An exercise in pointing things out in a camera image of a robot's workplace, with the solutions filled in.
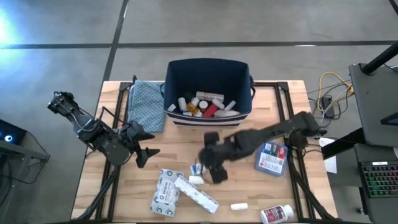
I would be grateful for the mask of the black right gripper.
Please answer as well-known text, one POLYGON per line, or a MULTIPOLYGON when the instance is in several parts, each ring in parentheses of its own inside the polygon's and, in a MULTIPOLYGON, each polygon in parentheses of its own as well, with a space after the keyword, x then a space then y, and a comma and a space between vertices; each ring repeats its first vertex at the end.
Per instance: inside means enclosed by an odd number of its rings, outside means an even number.
POLYGON ((204 134, 204 148, 200 151, 200 163, 210 168, 210 175, 214 184, 220 184, 228 179, 228 173, 222 166, 224 161, 236 161, 239 147, 235 138, 228 138, 223 144, 218 144, 218 132, 204 134))

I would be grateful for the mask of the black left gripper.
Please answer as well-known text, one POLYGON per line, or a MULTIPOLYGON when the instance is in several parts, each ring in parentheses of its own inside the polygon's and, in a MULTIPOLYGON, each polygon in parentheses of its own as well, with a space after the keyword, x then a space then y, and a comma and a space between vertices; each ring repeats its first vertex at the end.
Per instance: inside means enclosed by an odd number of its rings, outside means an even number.
POLYGON ((138 141, 154 139, 155 136, 147 133, 137 121, 130 121, 120 126, 119 134, 123 140, 123 145, 130 150, 130 153, 135 152, 137 154, 136 164, 140 169, 145 166, 150 157, 160 152, 160 149, 149 149, 148 147, 139 151, 138 141))

